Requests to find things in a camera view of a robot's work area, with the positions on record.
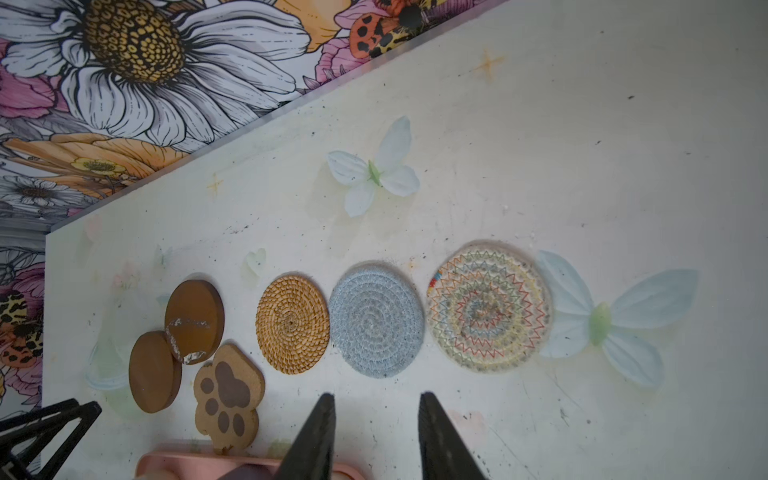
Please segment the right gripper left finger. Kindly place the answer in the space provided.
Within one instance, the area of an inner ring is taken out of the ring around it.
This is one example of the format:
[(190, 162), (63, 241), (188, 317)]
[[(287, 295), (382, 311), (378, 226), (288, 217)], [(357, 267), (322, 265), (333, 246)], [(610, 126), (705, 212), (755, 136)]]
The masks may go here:
[(335, 399), (322, 394), (274, 474), (275, 480), (332, 478), (336, 430)]

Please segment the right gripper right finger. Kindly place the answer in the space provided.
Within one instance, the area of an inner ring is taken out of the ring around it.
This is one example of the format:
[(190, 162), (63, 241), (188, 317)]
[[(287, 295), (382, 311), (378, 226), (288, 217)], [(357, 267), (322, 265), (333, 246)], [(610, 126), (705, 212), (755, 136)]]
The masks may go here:
[(418, 411), (424, 480), (483, 480), (484, 476), (436, 395), (424, 392)]

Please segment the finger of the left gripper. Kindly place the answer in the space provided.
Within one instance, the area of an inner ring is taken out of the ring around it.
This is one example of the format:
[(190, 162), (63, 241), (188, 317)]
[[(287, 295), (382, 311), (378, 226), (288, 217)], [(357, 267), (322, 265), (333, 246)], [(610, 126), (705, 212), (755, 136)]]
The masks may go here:
[[(64, 400), (1, 421), (1, 478), (53, 479), (102, 413), (96, 401)], [(40, 469), (33, 461), (70, 423), (75, 427)]]

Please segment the light blue woven coaster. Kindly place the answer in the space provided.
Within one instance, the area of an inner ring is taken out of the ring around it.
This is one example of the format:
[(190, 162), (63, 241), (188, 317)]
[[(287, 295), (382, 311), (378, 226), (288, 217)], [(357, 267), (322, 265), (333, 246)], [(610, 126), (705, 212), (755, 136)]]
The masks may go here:
[(422, 302), (411, 282), (391, 265), (364, 262), (350, 268), (333, 288), (328, 309), (332, 342), (362, 375), (393, 378), (422, 347)]

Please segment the multicolour woven round coaster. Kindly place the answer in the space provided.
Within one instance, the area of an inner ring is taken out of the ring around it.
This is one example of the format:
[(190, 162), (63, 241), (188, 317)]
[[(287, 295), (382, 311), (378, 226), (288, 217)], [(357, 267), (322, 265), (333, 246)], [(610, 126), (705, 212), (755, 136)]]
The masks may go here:
[(514, 369), (535, 356), (552, 327), (553, 302), (533, 263), (498, 243), (450, 256), (427, 288), (427, 323), (438, 347), (468, 370)]

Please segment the light brown round wooden coaster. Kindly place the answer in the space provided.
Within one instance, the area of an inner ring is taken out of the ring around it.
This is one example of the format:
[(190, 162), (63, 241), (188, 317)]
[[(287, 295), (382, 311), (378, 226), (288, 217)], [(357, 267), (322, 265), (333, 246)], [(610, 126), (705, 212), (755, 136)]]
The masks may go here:
[(149, 414), (168, 408), (178, 395), (181, 379), (181, 364), (165, 334), (151, 331), (141, 335), (129, 360), (129, 386), (137, 406)]

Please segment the dark brown round wooden coaster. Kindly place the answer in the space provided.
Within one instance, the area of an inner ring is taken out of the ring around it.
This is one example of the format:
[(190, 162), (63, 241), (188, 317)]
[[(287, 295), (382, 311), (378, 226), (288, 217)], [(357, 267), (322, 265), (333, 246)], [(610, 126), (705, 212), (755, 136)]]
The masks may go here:
[(208, 360), (218, 349), (225, 326), (222, 299), (202, 279), (179, 284), (165, 309), (164, 330), (173, 356), (183, 365)]

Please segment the paw shaped wooden coaster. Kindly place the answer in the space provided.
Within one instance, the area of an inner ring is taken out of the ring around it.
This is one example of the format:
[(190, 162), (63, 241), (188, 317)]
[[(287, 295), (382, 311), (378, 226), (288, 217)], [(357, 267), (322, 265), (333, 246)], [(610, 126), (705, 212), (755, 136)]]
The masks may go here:
[(194, 380), (195, 426), (217, 454), (249, 447), (259, 430), (257, 407), (265, 381), (256, 365), (234, 344), (224, 344)]

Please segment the woven rattan round coaster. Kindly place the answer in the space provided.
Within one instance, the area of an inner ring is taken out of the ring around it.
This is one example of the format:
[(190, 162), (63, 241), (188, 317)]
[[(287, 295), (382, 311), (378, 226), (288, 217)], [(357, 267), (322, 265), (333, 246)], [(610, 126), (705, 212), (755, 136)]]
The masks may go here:
[(260, 298), (255, 326), (262, 355), (287, 375), (313, 368), (330, 340), (325, 296), (302, 275), (283, 275), (270, 283)]

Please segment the lavender mug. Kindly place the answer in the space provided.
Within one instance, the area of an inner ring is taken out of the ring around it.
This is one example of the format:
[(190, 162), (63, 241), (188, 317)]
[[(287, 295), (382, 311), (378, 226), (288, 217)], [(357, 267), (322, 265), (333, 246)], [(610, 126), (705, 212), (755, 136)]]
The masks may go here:
[(218, 480), (272, 480), (272, 471), (257, 464), (243, 464), (225, 473)]

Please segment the pink rectangular tray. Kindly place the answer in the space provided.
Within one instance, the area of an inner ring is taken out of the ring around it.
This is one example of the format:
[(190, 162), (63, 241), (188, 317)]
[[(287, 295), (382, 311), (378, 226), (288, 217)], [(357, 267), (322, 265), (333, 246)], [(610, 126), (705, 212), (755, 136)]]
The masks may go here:
[(290, 465), (281, 459), (229, 457), (183, 452), (151, 452), (140, 458), (135, 479), (222, 479), (244, 466), (258, 466), (265, 479), (364, 479), (355, 468), (336, 463), (327, 467)]

